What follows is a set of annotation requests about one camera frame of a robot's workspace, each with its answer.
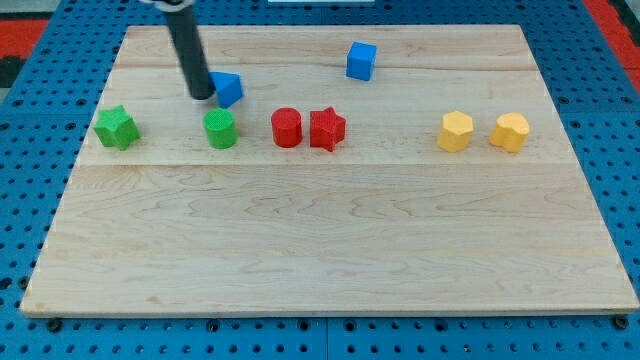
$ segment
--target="blue block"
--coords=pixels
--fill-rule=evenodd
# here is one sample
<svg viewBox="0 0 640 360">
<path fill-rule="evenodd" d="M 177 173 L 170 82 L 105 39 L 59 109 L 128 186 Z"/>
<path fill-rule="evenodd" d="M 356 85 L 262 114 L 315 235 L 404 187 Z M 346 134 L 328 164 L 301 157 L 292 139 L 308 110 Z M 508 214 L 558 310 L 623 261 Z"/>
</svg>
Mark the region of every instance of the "blue block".
<svg viewBox="0 0 640 360">
<path fill-rule="evenodd" d="M 223 109 L 231 107 L 243 96 L 240 75 L 212 71 L 211 80 L 216 86 L 218 93 L 218 103 Z"/>
<path fill-rule="evenodd" d="M 375 45 L 354 42 L 347 55 L 347 76 L 369 81 L 376 62 L 376 50 Z"/>
</svg>

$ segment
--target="yellow block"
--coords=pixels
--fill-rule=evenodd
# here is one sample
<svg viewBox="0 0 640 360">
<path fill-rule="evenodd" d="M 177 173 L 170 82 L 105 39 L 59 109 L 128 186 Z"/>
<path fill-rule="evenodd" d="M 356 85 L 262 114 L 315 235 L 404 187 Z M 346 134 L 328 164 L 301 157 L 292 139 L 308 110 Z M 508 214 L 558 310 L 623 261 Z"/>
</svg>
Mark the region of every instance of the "yellow block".
<svg viewBox="0 0 640 360">
<path fill-rule="evenodd" d="M 489 143 L 502 146 L 508 152 L 518 152 L 529 135 L 529 122 L 519 113 L 504 114 L 498 118 L 489 136 Z"/>
<path fill-rule="evenodd" d="M 438 146 L 448 152 L 464 150 L 469 145 L 473 133 L 473 119 L 471 116 L 454 111 L 442 116 Z"/>
</svg>

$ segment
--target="wood grain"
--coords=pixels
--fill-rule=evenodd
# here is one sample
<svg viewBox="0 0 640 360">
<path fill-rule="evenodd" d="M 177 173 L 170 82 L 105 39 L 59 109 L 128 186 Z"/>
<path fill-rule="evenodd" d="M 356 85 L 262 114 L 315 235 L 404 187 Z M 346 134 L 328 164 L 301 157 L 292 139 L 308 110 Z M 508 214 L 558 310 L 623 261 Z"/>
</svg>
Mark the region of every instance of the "wood grain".
<svg viewBox="0 0 640 360">
<path fill-rule="evenodd" d="M 636 295 L 516 26 L 202 27 L 242 75 L 240 139 L 208 147 L 166 30 L 127 32 L 100 107 L 134 115 L 126 152 L 87 134 L 21 304 L 28 316 L 490 316 L 626 313 Z M 351 42 L 375 78 L 344 76 Z M 334 153 L 281 149 L 270 114 L 333 105 Z M 436 145 L 442 114 L 469 147 Z M 518 154 L 488 144 L 523 113 Z"/>
</svg>

